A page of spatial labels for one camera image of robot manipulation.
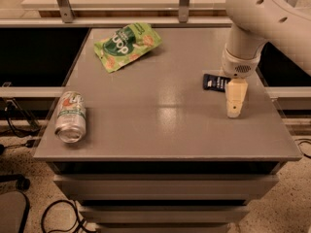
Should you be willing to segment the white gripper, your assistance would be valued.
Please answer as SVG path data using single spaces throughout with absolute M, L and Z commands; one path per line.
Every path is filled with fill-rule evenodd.
M 226 114 L 230 118 L 240 116 L 246 97 L 248 83 L 246 78 L 251 76 L 257 69 L 260 56 L 242 59 L 233 56 L 227 49 L 222 54 L 222 70 L 224 74 L 232 78 L 225 86 Z

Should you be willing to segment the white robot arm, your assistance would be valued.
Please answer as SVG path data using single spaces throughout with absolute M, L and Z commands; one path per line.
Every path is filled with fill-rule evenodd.
M 272 44 L 305 73 L 311 70 L 311 17 L 286 0 L 225 0 L 232 21 L 222 56 L 226 114 L 239 117 L 263 46 Z

